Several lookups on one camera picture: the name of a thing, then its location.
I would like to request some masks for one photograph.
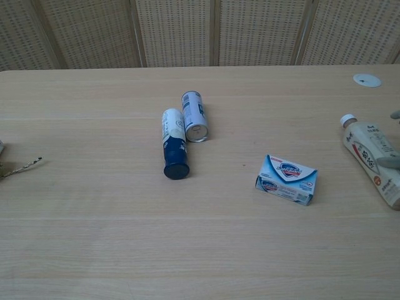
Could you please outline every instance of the finger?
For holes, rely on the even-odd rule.
[[[392,119],[400,119],[400,111],[395,111],[390,115],[390,118]]]
[[[400,169],[400,156],[398,157],[380,157],[377,163],[385,168]]]

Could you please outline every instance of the wooden table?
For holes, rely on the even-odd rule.
[[[382,86],[357,85],[373,73]],[[389,299],[400,212],[341,142],[376,121],[400,148],[400,65],[0,74],[0,299]],[[161,114],[203,96],[210,140],[163,174]],[[266,153],[319,170],[305,207],[254,188]]]

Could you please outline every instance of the woven screen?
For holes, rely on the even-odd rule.
[[[137,67],[126,0],[41,0],[67,66]]]
[[[221,0],[220,66],[288,65],[305,0]]]
[[[136,0],[147,66],[209,65],[209,0]]]
[[[53,69],[38,29],[22,1],[0,1],[0,71]]]
[[[302,64],[392,63],[400,0],[320,0]]]

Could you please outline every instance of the can bottom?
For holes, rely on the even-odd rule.
[[[194,124],[186,129],[186,138],[190,142],[203,142],[208,137],[208,128],[205,125]]]
[[[164,168],[164,174],[169,179],[183,179],[189,174],[189,166],[182,163],[169,164]]]

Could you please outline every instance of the soap box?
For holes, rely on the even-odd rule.
[[[314,196],[318,171],[267,155],[257,177],[256,188],[302,205]]]

